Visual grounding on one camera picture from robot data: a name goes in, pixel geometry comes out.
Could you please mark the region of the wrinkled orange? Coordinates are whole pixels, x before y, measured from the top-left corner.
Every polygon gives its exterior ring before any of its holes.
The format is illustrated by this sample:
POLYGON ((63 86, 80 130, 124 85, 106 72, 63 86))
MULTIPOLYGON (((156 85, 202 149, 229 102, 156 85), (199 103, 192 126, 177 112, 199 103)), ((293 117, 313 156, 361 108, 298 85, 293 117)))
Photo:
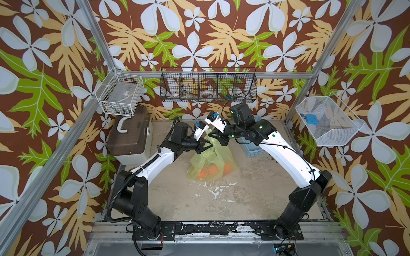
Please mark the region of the wrinkled orange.
POLYGON ((198 174, 200 180, 205 179, 211 173, 211 167, 204 167, 198 174))
POLYGON ((209 167, 209 174, 211 176, 220 176, 220 175, 223 175, 223 170, 220 170, 217 165, 212 164, 209 167))

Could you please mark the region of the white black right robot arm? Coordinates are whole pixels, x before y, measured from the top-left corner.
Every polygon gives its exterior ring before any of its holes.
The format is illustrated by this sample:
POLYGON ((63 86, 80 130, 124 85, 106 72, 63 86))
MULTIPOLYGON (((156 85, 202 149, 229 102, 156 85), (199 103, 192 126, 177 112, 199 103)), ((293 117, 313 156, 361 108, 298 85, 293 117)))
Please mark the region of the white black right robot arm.
POLYGON ((214 126, 220 144, 225 146, 230 139, 245 138, 272 156, 297 185, 289 195, 289 202, 275 227, 275 234, 285 240, 292 236, 299 222, 324 192, 332 176, 328 171, 320 171, 305 160, 269 121, 257 121, 247 104, 231 107, 230 113, 233 123, 221 118, 218 113, 207 117, 208 123, 214 126))

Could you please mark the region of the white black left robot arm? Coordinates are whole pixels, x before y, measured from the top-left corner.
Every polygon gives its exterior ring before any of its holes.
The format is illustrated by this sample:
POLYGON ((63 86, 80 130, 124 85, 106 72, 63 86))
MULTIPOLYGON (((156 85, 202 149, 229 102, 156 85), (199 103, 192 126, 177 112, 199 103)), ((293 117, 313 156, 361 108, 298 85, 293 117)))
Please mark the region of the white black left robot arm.
POLYGON ((174 119, 170 131, 158 146, 157 153, 142 165, 121 171, 114 182, 114 188, 107 203, 106 220, 110 223, 128 221, 144 236, 156 239, 161 234, 161 218, 148 207, 148 187, 156 176, 185 151, 194 150, 197 154, 213 145, 202 137, 212 125, 216 131, 224 132, 229 121, 222 120, 216 113, 194 127, 174 119))

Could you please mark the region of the green avocado-print plastic bag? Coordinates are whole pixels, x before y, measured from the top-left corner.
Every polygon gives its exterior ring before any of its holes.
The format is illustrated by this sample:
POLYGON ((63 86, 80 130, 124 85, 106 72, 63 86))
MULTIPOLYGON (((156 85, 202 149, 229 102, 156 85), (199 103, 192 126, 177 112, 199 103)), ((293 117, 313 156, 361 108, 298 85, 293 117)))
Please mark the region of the green avocado-print plastic bag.
POLYGON ((201 154, 195 154, 190 162, 191 166, 187 171, 187 177, 194 181, 202 182, 212 182, 219 180, 225 177, 224 173, 220 176, 211 176, 208 175, 206 178, 200 180, 198 174, 204 167, 210 167, 212 164, 218 166, 220 170, 224 170, 224 165, 226 162, 230 162, 233 165, 233 171, 235 171, 238 166, 234 161, 231 150, 228 146, 222 146, 219 141, 215 138, 211 138, 208 134, 211 132, 211 129, 206 131, 205 139, 209 140, 214 146, 210 149, 205 150, 201 154))

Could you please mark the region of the wrinkled orange back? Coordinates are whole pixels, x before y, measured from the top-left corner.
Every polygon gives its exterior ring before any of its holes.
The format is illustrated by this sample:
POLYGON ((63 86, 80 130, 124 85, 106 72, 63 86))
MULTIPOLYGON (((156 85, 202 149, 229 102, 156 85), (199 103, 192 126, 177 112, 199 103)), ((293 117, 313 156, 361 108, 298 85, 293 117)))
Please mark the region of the wrinkled orange back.
POLYGON ((198 174, 200 180, 205 179, 211 173, 211 167, 204 167, 198 174))

